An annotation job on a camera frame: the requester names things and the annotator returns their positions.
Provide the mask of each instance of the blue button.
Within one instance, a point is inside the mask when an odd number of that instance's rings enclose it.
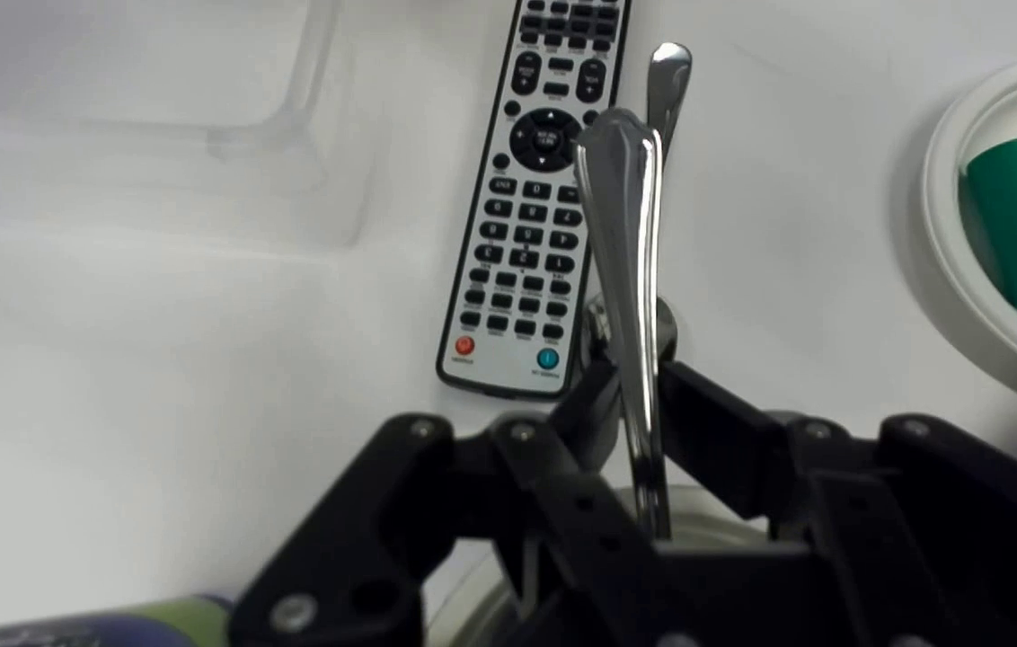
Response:
[[[540,349],[536,356],[540,371],[555,371],[562,365],[558,349]]]

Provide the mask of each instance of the white surface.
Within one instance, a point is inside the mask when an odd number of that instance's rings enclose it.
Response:
[[[237,587],[384,418],[510,411],[432,374],[510,4],[347,9],[326,96],[371,111],[373,160],[353,246],[0,222],[0,622]],[[1017,453],[1017,395],[894,250],[935,115],[1017,60],[1017,4],[645,0],[634,34],[634,109],[661,35],[706,54],[667,192],[685,356],[762,407],[863,434],[926,411]]]
[[[976,85],[935,125],[922,175],[915,259],[923,307],[977,368],[1017,392],[1017,311],[1001,294],[964,226],[968,166],[1017,139],[1017,66]]]

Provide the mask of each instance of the transparent plastic container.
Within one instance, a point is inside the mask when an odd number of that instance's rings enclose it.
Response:
[[[0,226],[347,250],[338,0],[0,0]]]

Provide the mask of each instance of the directional pad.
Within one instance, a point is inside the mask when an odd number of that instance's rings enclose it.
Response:
[[[534,173],[562,173],[576,162],[578,121],[567,111],[528,111],[510,131],[514,160]]]

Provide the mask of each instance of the remote control button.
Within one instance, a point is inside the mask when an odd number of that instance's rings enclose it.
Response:
[[[598,23],[595,35],[616,41],[617,26],[616,23]]]
[[[517,187],[517,182],[514,182],[510,175],[496,175],[496,181],[494,181],[494,193],[514,193],[514,187]]]
[[[540,371],[558,371],[562,356],[558,356],[558,349],[540,349],[536,365],[540,365]]]
[[[571,85],[567,85],[567,83],[546,83],[542,94],[546,94],[546,96],[567,96]]]
[[[517,240],[517,246],[542,246],[542,232],[536,232],[536,226],[517,226],[517,232],[514,232],[514,240]]]
[[[567,111],[534,111],[510,131],[510,151],[534,173],[562,173],[576,162],[578,121]]]
[[[562,143],[564,143],[564,131],[542,131],[542,125],[540,125],[540,131],[534,133],[534,149],[542,151],[542,156],[555,156]]]
[[[471,356],[476,351],[476,338],[456,338],[456,356]]]
[[[514,250],[510,252],[510,266],[536,269],[540,266],[540,252]]]
[[[546,210],[542,204],[520,204],[517,221],[546,222]]]
[[[558,200],[578,204],[578,187],[562,187],[562,192],[558,192]]]
[[[504,240],[508,226],[504,222],[481,222],[480,235],[488,236],[488,240]]]
[[[571,272],[576,269],[576,259],[567,256],[546,256],[546,272]]]
[[[550,235],[550,250],[578,250],[578,236],[576,236],[576,235],[558,232],[558,235]]]
[[[484,200],[484,216],[508,221],[510,216],[510,200]]]
[[[578,96],[582,103],[595,103],[595,102],[603,96],[603,83],[608,83],[608,66],[595,57],[595,60],[586,60],[586,66],[578,69],[576,96]]]
[[[536,200],[546,200],[550,198],[550,182],[525,182],[520,193],[536,198]]]
[[[558,212],[555,212],[555,222],[558,222],[558,226],[578,226],[578,222],[582,222],[582,212],[576,212],[576,210],[558,210]]]
[[[476,259],[480,259],[480,263],[499,263],[499,259],[504,259],[504,250],[496,250],[496,246],[480,246],[480,250],[476,250]]]
[[[536,52],[517,54],[510,90],[536,94],[540,73],[542,73],[542,57]]]

